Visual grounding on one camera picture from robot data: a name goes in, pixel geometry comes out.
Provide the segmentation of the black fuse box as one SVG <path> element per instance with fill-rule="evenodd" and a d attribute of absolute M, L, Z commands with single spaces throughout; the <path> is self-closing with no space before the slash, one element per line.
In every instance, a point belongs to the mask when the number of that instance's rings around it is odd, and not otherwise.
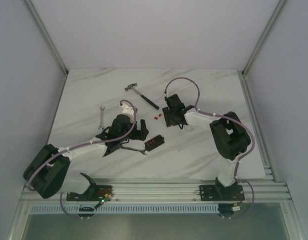
<path fill-rule="evenodd" d="M 161 135 L 157 135 L 157 136 L 153 137 L 152 139 L 146 141 L 144 143 L 144 147 L 145 147 L 146 151 L 150 152 L 150 151 L 156 149 L 157 147 L 161 146 L 164 143 L 165 143 L 164 137 L 161 136 Z"/>

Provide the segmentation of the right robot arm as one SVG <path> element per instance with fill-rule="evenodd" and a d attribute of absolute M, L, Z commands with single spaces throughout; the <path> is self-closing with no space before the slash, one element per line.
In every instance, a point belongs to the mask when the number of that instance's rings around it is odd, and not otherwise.
<path fill-rule="evenodd" d="M 236 201 L 238 196 L 244 199 L 243 188 L 238 184 L 237 171 L 239 157 L 246 151 L 252 140 L 247 130 L 241 126 L 238 116 L 230 111 L 224 116 L 205 115 L 194 109 L 193 105 L 185 106 L 177 94 L 164 98 L 167 106 L 163 114 L 167 127 L 196 126 L 210 130 L 216 149 L 221 159 L 220 171 L 212 185 L 199 187 L 203 201 Z"/>

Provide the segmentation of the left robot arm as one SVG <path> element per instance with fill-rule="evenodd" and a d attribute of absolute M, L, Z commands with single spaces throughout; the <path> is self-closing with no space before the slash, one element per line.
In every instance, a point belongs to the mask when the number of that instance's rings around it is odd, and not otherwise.
<path fill-rule="evenodd" d="M 90 169 L 86 162 L 107 157 L 130 140 L 145 141 L 148 134 L 144 119 L 138 128 L 133 116 L 119 114 L 111 126 L 89 142 L 67 148 L 43 146 L 24 171 L 23 178 L 29 189 L 44 199 L 67 192 L 91 201 L 96 195 L 96 183 L 88 175 Z"/>

